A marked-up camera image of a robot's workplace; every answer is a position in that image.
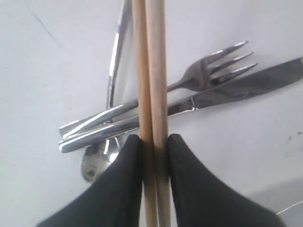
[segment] spoon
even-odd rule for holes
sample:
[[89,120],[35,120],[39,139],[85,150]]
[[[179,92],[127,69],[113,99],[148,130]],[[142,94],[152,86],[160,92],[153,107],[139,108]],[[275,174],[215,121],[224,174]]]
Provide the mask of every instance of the spoon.
[[[109,83],[107,91],[107,109],[113,107],[116,77],[121,59],[121,50],[127,30],[127,24],[131,15],[129,0],[124,0],[122,11],[118,21],[118,29],[115,35],[112,58],[109,67]],[[101,141],[86,148],[82,159],[81,172],[88,182],[94,182],[116,159],[120,151],[117,137]]]

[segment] fork tine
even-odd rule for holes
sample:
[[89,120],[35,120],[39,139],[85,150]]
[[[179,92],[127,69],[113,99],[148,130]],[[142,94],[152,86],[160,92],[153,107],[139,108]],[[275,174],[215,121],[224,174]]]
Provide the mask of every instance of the fork tine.
[[248,56],[251,56],[252,54],[253,54],[253,52],[245,54],[245,55],[242,55],[240,57],[236,57],[236,58],[234,58],[234,59],[232,59],[230,61],[224,62],[224,63],[222,63],[220,65],[216,65],[216,66],[210,67],[209,68],[209,75],[212,75],[212,74],[214,74],[214,73],[216,73],[216,72],[218,72],[218,71],[220,71],[222,69],[225,69],[228,66],[230,66],[230,65],[232,65],[232,64],[234,64],[234,63],[236,63],[238,61],[241,61],[242,59],[247,58]]
[[243,68],[240,68],[240,69],[237,69],[237,70],[232,71],[232,72],[230,72],[230,73],[227,73],[227,74],[225,74],[225,75],[223,75],[223,76],[219,76],[219,77],[217,77],[217,78],[212,79],[211,82],[212,82],[212,84],[213,84],[214,86],[220,85],[220,84],[222,84],[222,83],[226,83],[226,82],[228,82],[229,80],[234,79],[234,78],[236,78],[237,76],[243,74],[244,72],[247,72],[248,70],[254,68],[257,64],[258,64],[258,63],[254,63],[254,64],[252,64],[252,65],[245,66],[245,67],[243,67]]
[[207,64],[213,63],[214,61],[216,61],[216,60],[234,52],[235,50],[240,49],[241,47],[243,47],[247,43],[248,43],[248,41],[243,41],[243,42],[240,42],[240,43],[235,44],[233,46],[227,47],[226,49],[219,50],[215,53],[212,53],[212,54],[208,55],[207,57],[204,58],[204,60],[206,61]]

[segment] knife blade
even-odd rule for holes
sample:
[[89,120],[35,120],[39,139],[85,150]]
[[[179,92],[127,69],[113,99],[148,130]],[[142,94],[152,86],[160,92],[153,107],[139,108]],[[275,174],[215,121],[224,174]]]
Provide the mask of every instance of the knife blade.
[[[179,100],[168,106],[168,115],[173,116],[213,105],[253,98],[301,79],[303,79],[303,58],[298,58]],[[133,116],[85,133],[72,135],[59,142],[59,149],[62,153],[68,153],[138,127],[139,117]]]

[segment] chopstick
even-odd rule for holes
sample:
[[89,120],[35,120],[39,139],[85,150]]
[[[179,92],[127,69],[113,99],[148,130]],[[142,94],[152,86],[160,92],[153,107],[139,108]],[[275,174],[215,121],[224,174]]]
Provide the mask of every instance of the chopstick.
[[147,47],[145,0],[133,0],[134,38],[137,58],[139,124],[143,150],[143,185],[146,223],[157,227],[156,176],[152,137],[152,112]]
[[167,89],[164,0],[146,0],[152,135],[155,152],[158,217],[160,227],[170,226],[169,173],[166,141]]

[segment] white surface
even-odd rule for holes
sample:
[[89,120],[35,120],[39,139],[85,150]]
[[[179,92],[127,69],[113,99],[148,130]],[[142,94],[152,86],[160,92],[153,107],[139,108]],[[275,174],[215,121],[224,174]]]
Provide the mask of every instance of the white surface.
[[[0,226],[32,227],[89,186],[80,175],[83,150],[60,154],[58,127],[105,106],[120,4],[0,0]],[[246,39],[250,44],[237,54],[255,54],[238,67],[258,61],[257,71],[303,56],[302,6],[299,0],[167,0],[168,83],[194,60]],[[124,81],[121,100],[135,96],[135,75]],[[299,82],[177,116],[170,132],[249,195],[303,177],[302,95]]]

